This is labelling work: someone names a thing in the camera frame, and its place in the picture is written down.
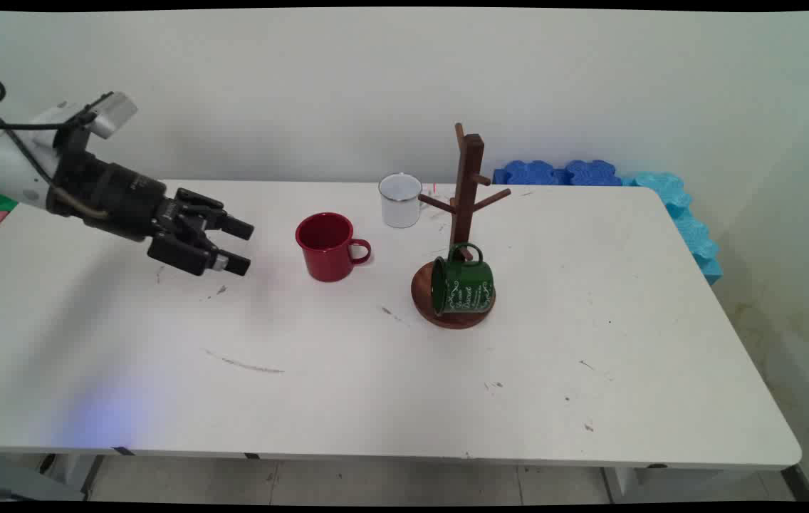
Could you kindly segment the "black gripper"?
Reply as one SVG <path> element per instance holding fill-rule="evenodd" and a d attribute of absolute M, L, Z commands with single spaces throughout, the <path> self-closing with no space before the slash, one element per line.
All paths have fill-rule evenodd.
<path fill-rule="evenodd" d="M 53 184 L 90 210 L 105 213 L 90 217 L 72 207 L 55 192 L 47 198 L 47 211 L 60 217 L 77 217 L 85 225 L 134 242 L 152 237 L 147 255 L 167 266 L 202 276 L 206 271 L 225 271 L 244 276 L 251 260 L 203 244 L 183 242 L 173 234 L 158 232 L 158 217 L 173 215 L 177 203 L 177 223 L 202 237 L 207 230 L 222 231 L 250 240 L 254 226 L 226 213 L 224 204 L 206 195 L 179 188 L 174 200 L 166 195 L 166 185 L 115 163 L 104 162 L 91 152 L 67 152 L 60 159 Z"/>

